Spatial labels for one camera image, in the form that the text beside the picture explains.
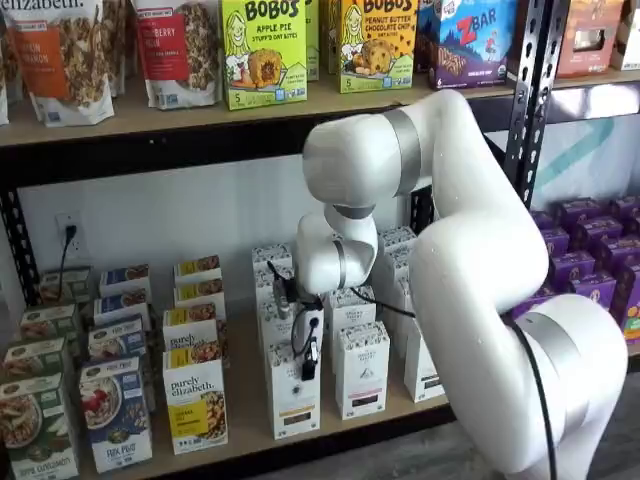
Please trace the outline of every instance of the robotic arm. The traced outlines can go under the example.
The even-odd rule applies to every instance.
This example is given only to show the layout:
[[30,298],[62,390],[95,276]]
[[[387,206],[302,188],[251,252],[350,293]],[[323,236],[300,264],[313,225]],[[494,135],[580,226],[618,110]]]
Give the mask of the robotic arm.
[[[377,254],[379,199],[432,178],[439,221],[415,244],[417,320],[451,406],[476,447],[510,478],[548,478],[531,365],[499,317],[544,281],[544,242],[462,95],[442,91],[385,114],[316,127],[304,174],[324,218],[303,217],[296,278],[311,293],[360,285]],[[332,229],[341,237],[332,236]],[[561,295],[516,321],[540,370],[559,478],[586,478],[626,375],[627,349],[604,309]]]

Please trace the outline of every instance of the purely elizabeth granola bag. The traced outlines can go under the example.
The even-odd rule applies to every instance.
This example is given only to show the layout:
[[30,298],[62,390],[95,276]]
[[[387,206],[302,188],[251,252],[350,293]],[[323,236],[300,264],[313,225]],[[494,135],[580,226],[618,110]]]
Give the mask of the purely elizabeth granola bag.
[[220,99],[217,0],[134,0],[149,106],[213,105]]
[[2,0],[0,9],[39,121],[94,125],[113,116],[102,0]]

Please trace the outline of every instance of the white wall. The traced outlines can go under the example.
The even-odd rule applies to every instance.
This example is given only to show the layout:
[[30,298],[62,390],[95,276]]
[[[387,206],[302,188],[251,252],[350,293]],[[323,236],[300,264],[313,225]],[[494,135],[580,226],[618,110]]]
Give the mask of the white wall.
[[[300,217],[322,211],[298,155],[27,188],[20,199],[40,270],[59,266],[55,215],[79,211],[91,264],[149,262],[160,309],[170,306],[172,265],[213,253],[230,302],[250,298],[251,248],[292,241]],[[395,199],[378,205],[379,227],[396,226],[398,212]]]

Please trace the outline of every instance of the yellow bobo's box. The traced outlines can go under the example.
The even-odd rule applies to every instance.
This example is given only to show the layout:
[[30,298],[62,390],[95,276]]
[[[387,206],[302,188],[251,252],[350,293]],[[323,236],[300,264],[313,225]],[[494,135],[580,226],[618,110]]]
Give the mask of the yellow bobo's box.
[[304,0],[222,0],[230,110],[307,99]]
[[418,0],[340,2],[340,92],[411,87]]

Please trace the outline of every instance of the floor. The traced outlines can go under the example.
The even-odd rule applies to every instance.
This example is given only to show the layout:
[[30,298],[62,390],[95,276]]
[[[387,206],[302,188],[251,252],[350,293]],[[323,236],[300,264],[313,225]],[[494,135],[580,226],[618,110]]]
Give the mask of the floor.
[[[589,480],[640,478],[640,373],[627,377]],[[500,480],[458,423],[352,450],[254,480]]]

